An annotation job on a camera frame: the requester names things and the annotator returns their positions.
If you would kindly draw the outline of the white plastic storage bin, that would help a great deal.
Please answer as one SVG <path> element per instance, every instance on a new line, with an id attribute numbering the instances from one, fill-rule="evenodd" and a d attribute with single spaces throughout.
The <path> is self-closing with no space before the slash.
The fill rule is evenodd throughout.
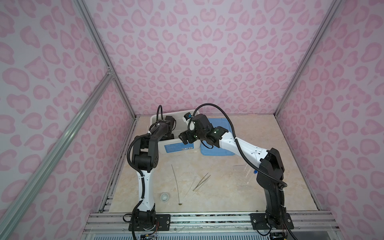
<path id="1" fill-rule="evenodd" d="M 185 122 L 184 115 L 187 113 L 192 114 L 194 110 L 185 110 L 179 112 L 173 112 L 165 114 L 165 116 L 172 116 L 176 120 L 176 128 L 172 130 L 174 139 L 164 140 L 158 143 L 160 154 L 170 154 L 181 151 L 192 151 L 199 150 L 201 148 L 201 142 L 196 141 L 192 144 L 184 145 L 183 142 L 178 138 L 179 134 L 187 130 L 187 123 Z"/>

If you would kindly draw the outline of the metal tweezers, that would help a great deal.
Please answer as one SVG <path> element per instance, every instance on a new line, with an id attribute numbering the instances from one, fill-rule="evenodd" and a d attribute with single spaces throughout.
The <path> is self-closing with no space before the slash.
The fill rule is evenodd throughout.
<path id="1" fill-rule="evenodd" d="M 202 186 L 210 177 L 209 173 L 205 174 L 204 177 L 199 181 L 196 187 L 193 189 L 193 192 L 196 191 L 200 186 Z"/>

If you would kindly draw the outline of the clear acrylic test tube rack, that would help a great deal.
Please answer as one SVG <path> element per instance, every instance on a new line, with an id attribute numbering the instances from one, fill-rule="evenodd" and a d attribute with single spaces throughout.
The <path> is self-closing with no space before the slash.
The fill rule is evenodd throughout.
<path id="1" fill-rule="evenodd" d="M 238 191 L 251 190 L 253 188 L 254 169 L 249 165 L 233 166 L 236 186 Z"/>

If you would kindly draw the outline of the small white ceramic dish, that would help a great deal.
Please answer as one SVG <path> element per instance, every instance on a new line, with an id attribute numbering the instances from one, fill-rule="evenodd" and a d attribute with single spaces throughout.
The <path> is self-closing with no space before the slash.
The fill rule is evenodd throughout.
<path id="1" fill-rule="evenodd" d="M 168 193 L 161 193 L 160 199 L 162 202 L 167 202 L 169 200 L 170 196 Z"/>

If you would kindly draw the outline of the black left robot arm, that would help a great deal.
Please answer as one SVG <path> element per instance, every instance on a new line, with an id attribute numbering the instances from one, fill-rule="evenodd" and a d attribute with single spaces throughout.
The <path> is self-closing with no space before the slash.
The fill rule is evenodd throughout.
<path id="1" fill-rule="evenodd" d="M 152 174 L 159 163 L 158 143 L 174 136 L 174 125 L 175 119 L 171 116 L 156 120 L 146 134 L 134 138 L 127 150 L 127 162 L 136 171 L 139 181 L 139 201 L 130 219 L 132 232 L 151 231 L 157 227 Z"/>

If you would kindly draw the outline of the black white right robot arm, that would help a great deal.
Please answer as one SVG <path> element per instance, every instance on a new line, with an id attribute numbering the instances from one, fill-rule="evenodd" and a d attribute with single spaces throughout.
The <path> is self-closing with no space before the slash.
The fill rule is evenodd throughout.
<path id="1" fill-rule="evenodd" d="M 279 151 L 263 149 L 240 139 L 232 121 L 228 116 L 226 119 L 230 129 L 215 127 L 204 114 L 192 116 L 187 113 L 183 116 L 187 130 L 179 134 L 179 139 L 185 145 L 201 141 L 242 157 L 257 171 L 257 183 L 264 189 L 266 198 L 265 214 L 254 223 L 267 229 L 284 228 L 290 233 L 294 225 L 285 207 L 284 189 L 288 185 L 284 182 L 285 168 Z"/>

